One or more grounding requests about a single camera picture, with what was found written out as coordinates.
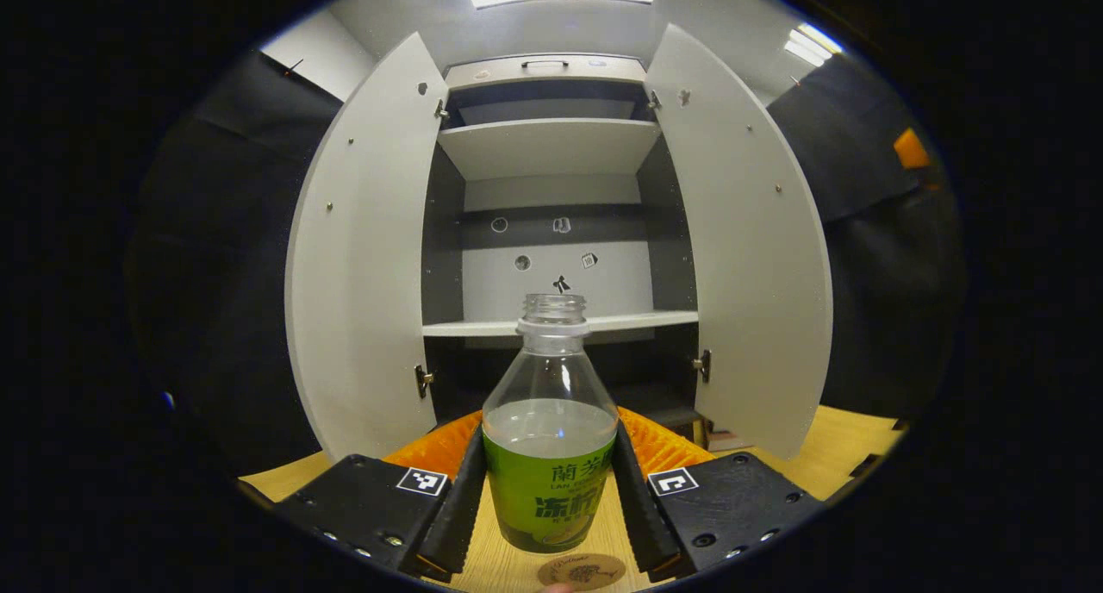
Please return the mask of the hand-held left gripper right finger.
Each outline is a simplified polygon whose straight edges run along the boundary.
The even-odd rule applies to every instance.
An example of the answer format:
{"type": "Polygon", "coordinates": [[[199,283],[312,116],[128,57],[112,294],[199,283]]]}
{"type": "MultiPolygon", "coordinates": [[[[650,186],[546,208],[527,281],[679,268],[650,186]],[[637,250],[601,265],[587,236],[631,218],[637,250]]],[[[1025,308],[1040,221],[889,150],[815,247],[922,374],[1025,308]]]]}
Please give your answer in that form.
{"type": "Polygon", "coordinates": [[[621,408],[612,471],[627,538],[652,583],[736,565],[826,507],[746,451],[716,457],[621,408]]]}

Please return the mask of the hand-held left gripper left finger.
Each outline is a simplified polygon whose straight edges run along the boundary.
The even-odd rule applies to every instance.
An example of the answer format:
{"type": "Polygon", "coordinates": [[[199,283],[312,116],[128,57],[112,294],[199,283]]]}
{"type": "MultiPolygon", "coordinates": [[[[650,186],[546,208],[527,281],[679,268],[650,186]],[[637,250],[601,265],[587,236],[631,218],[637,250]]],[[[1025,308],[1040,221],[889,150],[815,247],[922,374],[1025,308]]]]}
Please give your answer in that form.
{"type": "Polygon", "coordinates": [[[361,562],[448,583],[464,572],[482,500],[482,420],[462,416],[387,457],[340,459],[274,513],[361,562]]]}

